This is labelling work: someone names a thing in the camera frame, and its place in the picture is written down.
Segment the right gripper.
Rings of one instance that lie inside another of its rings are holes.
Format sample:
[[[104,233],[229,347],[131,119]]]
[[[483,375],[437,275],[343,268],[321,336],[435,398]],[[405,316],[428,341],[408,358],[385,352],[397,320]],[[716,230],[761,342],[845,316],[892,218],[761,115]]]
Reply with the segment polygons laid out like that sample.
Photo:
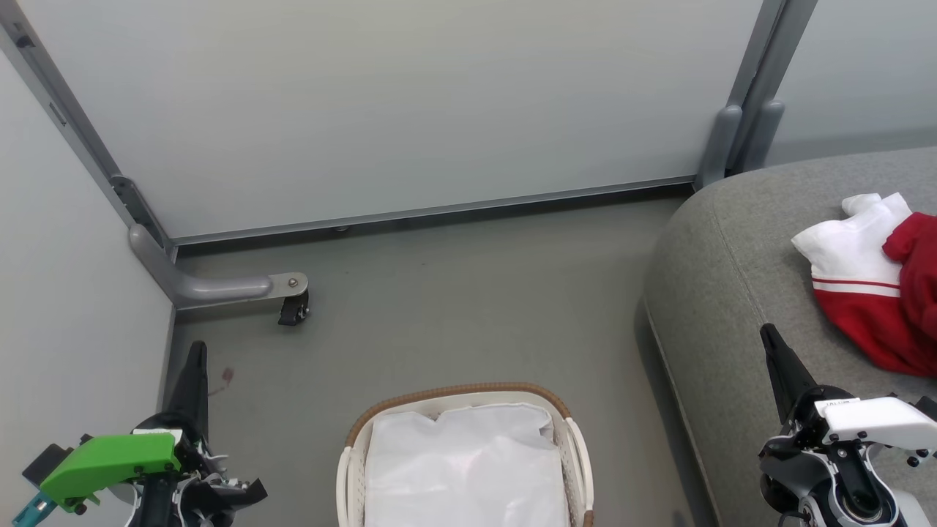
[[[834,469],[870,469],[873,450],[899,448],[917,467],[937,456],[937,403],[913,405],[899,397],[859,398],[833,386],[817,386],[775,324],[764,324],[766,354],[783,451],[822,457]]]

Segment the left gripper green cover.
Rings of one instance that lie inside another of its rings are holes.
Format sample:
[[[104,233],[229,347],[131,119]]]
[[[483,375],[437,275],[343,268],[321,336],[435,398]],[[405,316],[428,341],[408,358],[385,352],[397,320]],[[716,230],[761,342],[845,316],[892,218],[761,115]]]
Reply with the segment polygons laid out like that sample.
[[[131,488],[137,515],[235,515],[268,496],[260,480],[228,476],[208,442],[208,350],[196,340],[168,407],[130,433],[83,435],[79,446],[51,444],[40,455],[48,504],[81,515],[97,493]]]

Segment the red fleece garment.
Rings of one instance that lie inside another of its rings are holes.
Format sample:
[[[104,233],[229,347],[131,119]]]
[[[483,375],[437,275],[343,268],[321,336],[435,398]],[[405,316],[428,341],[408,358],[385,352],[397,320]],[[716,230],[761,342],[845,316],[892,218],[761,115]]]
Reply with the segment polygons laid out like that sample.
[[[909,323],[937,341],[937,216],[911,213],[884,243],[900,264],[900,308]]]

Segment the white basket with brown rim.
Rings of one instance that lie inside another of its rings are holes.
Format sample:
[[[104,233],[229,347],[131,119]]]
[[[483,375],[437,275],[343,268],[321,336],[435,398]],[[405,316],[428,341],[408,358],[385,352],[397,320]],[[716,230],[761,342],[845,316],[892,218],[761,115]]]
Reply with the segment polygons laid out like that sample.
[[[337,468],[339,527],[365,527],[366,454],[378,416],[415,411],[436,418],[442,411],[494,403],[528,403],[549,413],[553,443],[559,448],[567,515],[571,527],[594,527],[594,479],[588,446],[564,401],[550,390],[525,381],[462,384],[400,395],[366,410],[349,430]]]

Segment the black caster wheel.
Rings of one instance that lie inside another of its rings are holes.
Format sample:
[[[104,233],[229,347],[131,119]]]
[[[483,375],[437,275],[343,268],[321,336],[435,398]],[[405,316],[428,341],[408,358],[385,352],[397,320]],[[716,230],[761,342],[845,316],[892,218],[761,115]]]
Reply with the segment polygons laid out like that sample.
[[[285,297],[277,323],[279,326],[298,326],[307,319],[309,311],[309,291]]]

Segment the grey fabric sofa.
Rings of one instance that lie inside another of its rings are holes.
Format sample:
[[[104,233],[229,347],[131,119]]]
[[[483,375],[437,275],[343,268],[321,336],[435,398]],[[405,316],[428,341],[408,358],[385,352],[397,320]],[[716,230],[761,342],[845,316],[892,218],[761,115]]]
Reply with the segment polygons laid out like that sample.
[[[764,324],[775,324],[821,384],[937,401],[937,379],[874,366],[824,317],[809,261],[792,244],[865,193],[901,193],[911,209],[937,213],[937,146],[731,176],[690,197],[660,236],[643,300],[719,527],[776,527],[779,518],[758,482],[758,453],[780,430]]]

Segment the white and red striped garment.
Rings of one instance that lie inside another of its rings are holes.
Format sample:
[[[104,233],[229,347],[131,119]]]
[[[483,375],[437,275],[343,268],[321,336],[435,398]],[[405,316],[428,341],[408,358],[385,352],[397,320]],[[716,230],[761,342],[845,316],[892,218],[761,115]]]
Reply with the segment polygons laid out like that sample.
[[[900,308],[900,264],[883,251],[911,213],[900,193],[854,195],[845,217],[800,231],[793,246],[810,263],[819,307],[877,367],[937,379],[937,341],[909,323]]]

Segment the grey partition foot bracket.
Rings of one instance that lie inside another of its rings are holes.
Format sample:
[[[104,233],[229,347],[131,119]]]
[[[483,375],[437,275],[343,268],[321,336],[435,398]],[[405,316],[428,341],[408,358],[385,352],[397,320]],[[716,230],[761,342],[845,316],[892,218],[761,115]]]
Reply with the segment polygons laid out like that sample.
[[[143,226],[131,226],[127,239],[132,253],[178,310],[291,298],[307,293],[309,288],[307,276],[300,272],[233,279],[196,277],[177,268]]]

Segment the grey diagonal partition post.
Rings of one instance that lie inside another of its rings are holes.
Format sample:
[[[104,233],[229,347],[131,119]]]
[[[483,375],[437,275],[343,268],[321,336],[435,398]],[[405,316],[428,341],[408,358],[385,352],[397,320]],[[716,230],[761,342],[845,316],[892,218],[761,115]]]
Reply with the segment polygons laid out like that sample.
[[[155,217],[137,184],[121,173],[26,13],[21,10],[18,0],[0,0],[0,35],[10,41],[4,45],[4,53],[87,167],[120,219],[128,226],[140,224],[144,227],[168,259],[174,261],[176,247],[173,240]]]

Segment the grey partition bottom rail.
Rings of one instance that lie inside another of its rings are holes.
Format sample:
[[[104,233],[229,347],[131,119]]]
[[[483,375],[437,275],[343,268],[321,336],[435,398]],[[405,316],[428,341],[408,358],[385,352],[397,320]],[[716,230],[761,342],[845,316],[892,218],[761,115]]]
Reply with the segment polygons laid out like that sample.
[[[694,176],[677,176],[648,180],[646,182],[629,182],[623,184],[607,184],[590,189],[566,190],[560,193],[543,193],[508,199],[487,201],[472,201],[472,203],[455,204],[455,206],[435,206],[405,210],[400,212],[387,212],[378,214],[362,214],[357,217],[345,219],[316,220],[311,223],[294,223],[288,225],[275,225],[257,229],[242,229],[236,231],[223,231],[223,233],[202,234],[202,236],[180,236],[171,241],[177,247],[196,246],[197,244],[211,244],[234,240],[254,239],[265,236],[287,236],[287,234],[304,233],[304,231],[317,231],[345,226],[357,226],[371,223],[387,223],[387,221],[418,219],[418,217],[436,216],[436,214],[454,214],[474,212],[490,208],[504,208],[509,206],[528,206],[535,203],[549,203],[549,201],[564,201],[572,199],[590,198],[599,195],[618,193],[635,193],[635,191],[648,189],[662,189],[663,187],[692,184]]]

